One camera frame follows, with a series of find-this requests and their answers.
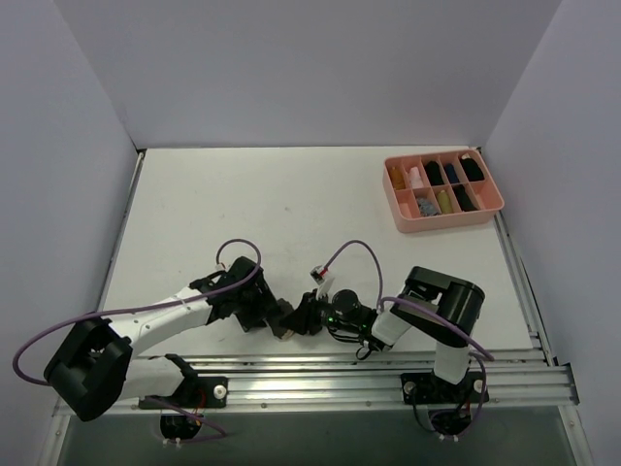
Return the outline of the brown underwear cream waistband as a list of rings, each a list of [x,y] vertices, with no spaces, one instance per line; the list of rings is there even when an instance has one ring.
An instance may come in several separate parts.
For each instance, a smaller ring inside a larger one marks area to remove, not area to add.
[[[277,340],[286,341],[295,334],[287,325],[287,319],[295,311],[296,309],[289,301],[279,298],[276,305],[268,312],[266,322]]]

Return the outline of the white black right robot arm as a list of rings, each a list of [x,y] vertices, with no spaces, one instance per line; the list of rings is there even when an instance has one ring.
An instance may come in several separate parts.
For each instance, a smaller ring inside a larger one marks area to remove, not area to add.
[[[466,388],[470,349],[490,354],[473,338],[485,300],[476,284],[420,266],[413,267],[396,297],[381,296],[376,309],[365,306],[351,289],[332,297],[333,279],[318,267],[311,272],[318,285],[307,292],[280,325],[299,335],[326,329],[344,343],[368,351],[391,350],[415,328],[436,341],[431,388],[441,400],[455,399]]]

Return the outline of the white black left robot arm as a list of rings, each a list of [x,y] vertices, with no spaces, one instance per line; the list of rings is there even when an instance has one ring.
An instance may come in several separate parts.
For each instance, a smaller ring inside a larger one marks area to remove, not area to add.
[[[212,390],[174,353],[141,357],[146,350],[187,330],[235,316],[244,331],[277,327],[281,302],[264,281],[219,293],[215,283],[196,280],[157,309],[76,323],[44,371],[45,380],[82,421],[115,402],[161,398],[189,408]]]

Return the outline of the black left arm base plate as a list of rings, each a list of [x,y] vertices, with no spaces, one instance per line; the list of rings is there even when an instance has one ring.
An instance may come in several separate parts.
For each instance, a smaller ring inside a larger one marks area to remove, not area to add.
[[[197,376],[189,382],[183,382],[170,396],[152,395],[139,401],[142,410],[155,410],[159,400],[185,410],[223,409],[227,406],[229,380],[223,376]]]

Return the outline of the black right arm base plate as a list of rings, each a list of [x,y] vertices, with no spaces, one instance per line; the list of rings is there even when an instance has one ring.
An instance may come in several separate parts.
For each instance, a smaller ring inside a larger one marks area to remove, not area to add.
[[[483,374],[468,371],[459,383],[452,384],[433,372],[403,373],[400,376],[403,399],[409,405],[461,405],[489,401],[488,391],[482,392]]]

